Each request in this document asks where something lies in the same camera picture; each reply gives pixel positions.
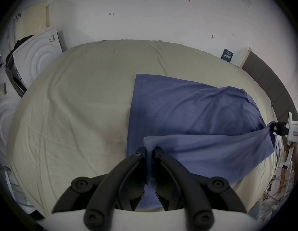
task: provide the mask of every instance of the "white wall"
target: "white wall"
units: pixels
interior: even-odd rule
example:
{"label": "white wall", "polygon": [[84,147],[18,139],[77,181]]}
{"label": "white wall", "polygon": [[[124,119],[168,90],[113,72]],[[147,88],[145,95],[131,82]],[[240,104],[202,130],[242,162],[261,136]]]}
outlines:
{"label": "white wall", "polygon": [[[41,1],[24,0],[16,14]],[[238,65],[250,47],[281,79],[298,111],[298,39],[274,0],[250,0],[250,7],[241,0],[47,1],[63,50],[105,39],[162,40],[217,57],[227,48]]]}

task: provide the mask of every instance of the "blue towel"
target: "blue towel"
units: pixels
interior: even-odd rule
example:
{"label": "blue towel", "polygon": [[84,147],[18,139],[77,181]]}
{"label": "blue towel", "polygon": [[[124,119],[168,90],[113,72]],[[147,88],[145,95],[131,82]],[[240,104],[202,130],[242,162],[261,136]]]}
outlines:
{"label": "blue towel", "polygon": [[151,151],[160,146],[191,173],[243,179],[274,152],[274,135],[253,99],[234,87],[216,88],[159,75],[136,75],[127,156],[146,146],[147,183],[139,209],[157,208]]}

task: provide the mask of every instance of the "dark headboard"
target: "dark headboard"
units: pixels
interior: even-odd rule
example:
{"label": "dark headboard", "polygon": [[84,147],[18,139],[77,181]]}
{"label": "dark headboard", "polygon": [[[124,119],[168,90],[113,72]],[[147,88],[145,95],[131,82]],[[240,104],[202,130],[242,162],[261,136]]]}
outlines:
{"label": "dark headboard", "polygon": [[250,51],[242,69],[248,72],[266,92],[278,121],[287,122],[288,112],[292,113],[293,120],[298,121],[298,113],[288,91],[263,60]]}

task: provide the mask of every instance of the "bed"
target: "bed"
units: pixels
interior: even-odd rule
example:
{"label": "bed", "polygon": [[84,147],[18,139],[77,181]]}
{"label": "bed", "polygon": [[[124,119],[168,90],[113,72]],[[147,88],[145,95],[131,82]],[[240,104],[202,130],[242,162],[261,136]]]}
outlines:
{"label": "bed", "polygon": [[[45,217],[74,178],[106,174],[126,157],[136,74],[243,88],[266,124],[277,121],[269,97],[252,77],[209,53],[142,40],[71,48],[39,75],[22,98],[6,147],[20,187]],[[278,161],[273,153],[232,185],[247,211],[265,191]]]}

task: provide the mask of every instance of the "screw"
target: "screw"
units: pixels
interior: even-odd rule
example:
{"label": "screw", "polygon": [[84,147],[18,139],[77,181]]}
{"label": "screw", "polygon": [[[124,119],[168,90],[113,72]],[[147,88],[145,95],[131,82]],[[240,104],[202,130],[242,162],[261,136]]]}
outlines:
{"label": "screw", "polygon": [[87,185],[88,185],[88,183],[87,183],[86,181],[84,181],[84,180],[80,180],[80,181],[78,181],[78,182],[76,183],[76,186],[77,186],[78,188],[86,187]]}
{"label": "screw", "polygon": [[220,180],[216,180],[213,182],[213,186],[215,186],[216,188],[222,188],[224,186],[224,183]]}
{"label": "screw", "polygon": [[104,223],[104,215],[99,211],[87,210],[85,223],[93,226],[101,226]]}
{"label": "screw", "polygon": [[197,227],[212,226],[212,214],[209,211],[201,211],[194,215],[194,224]]}

